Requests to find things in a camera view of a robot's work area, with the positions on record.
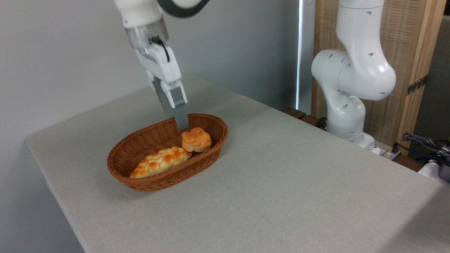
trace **fake bread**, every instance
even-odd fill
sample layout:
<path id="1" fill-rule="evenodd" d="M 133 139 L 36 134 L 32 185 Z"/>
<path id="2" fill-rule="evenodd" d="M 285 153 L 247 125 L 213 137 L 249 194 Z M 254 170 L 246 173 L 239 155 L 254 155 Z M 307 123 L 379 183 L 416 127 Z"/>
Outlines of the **fake bread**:
<path id="1" fill-rule="evenodd" d="M 193 128 L 190 132 L 183 132 L 182 146 L 185 150 L 192 152 L 205 152 L 211 147 L 211 137 L 200 127 Z"/>
<path id="2" fill-rule="evenodd" d="M 138 164 L 135 171 L 130 174 L 130 178 L 139 179 L 153 176 L 180 165 L 191 156 L 191 152 L 180 147 L 162 149 L 158 153 L 150 154 L 144 158 L 144 160 Z"/>

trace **gray wall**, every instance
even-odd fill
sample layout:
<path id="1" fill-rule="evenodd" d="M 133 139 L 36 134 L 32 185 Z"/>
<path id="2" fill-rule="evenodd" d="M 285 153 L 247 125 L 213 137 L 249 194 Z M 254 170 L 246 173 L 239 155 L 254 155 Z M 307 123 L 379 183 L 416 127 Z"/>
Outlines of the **gray wall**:
<path id="1" fill-rule="evenodd" d="M 450 137 L 449 45 L 450 16 L 444 16 L 414 129 L 414 134 L 432 140 L 446 140 Z"/>
<path id="2" fill-rule="evenodd" d="M 295 0 L 211 1 L 166 17 L 182 73 L 293 105 Z M 143 87 L 113 0 L 0 4 L 0 252 L 82 252 L 24 138 Z"/>

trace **oval basket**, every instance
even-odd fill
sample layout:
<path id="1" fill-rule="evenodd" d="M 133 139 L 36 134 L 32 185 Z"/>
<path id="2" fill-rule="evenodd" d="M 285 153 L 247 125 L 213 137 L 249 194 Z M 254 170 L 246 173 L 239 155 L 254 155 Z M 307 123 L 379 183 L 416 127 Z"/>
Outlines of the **oval basket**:
<path id="1" fill-rule="evenodd" d="M 211 136 L 211 148 L 204 153 L 195 153 L 189 160 L 165 172 L 132 179 L 129 175 L 147 155 L 164 148 L 181 147 L 181 132 L 174 118 L 163 120 L 138 130 L 119 143 L 108 155 L 108 170 L 117 180 L 138 191 L 156 191 L 176 185 L 211 166 L 221 152 L 228 136 L 228 127 L 219 117 L 191 113 L 188 115 L 190 131 L 194 127 L 203 128 Z"/>

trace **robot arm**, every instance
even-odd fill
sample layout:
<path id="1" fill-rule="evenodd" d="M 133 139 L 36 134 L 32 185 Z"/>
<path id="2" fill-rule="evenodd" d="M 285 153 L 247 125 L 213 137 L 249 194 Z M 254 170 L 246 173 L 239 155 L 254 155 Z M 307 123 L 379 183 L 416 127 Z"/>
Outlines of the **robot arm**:
<path id="1" fill-rule="evenodd" d="M 323 50 L 311 70 L 327 102 L 327 131 L 373 150 L 363 133 L 365 107 L 359 98 L 379 101 L 394 89 L 396 75 L 380 45 L 384 0 L 340 0 L 336 34 L 346 52 Z"/>
<path id="2" fill-rule="evenodd" d="M 198 13 L 209 0 L 114 0 L 122 15 L 131 47 L 157 92 L 161 106 L 169 117 L 175 117 L 180 130 L 189 126 L 186 94 L 181 72 L 172 49 L 162 10 L 176 17 Z"/>

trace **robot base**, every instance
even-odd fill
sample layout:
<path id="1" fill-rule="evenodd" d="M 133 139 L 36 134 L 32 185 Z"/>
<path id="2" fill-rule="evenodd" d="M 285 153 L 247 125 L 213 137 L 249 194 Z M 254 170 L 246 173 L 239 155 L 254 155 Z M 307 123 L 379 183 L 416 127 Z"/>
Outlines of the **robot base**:
<path id="1" fill-rule="evenodd" d="M 361 148 L 364 148 L 368 151 L 371 151 L 375 154 L 380 154 L 381 150 L 375 145 L 375 140 L 372 136 L 362 133 L 359 136 L 352 137 L 352 138 L 343 138 L 344 140 L 347 140 L 355 145 L 360 146 Z"/>

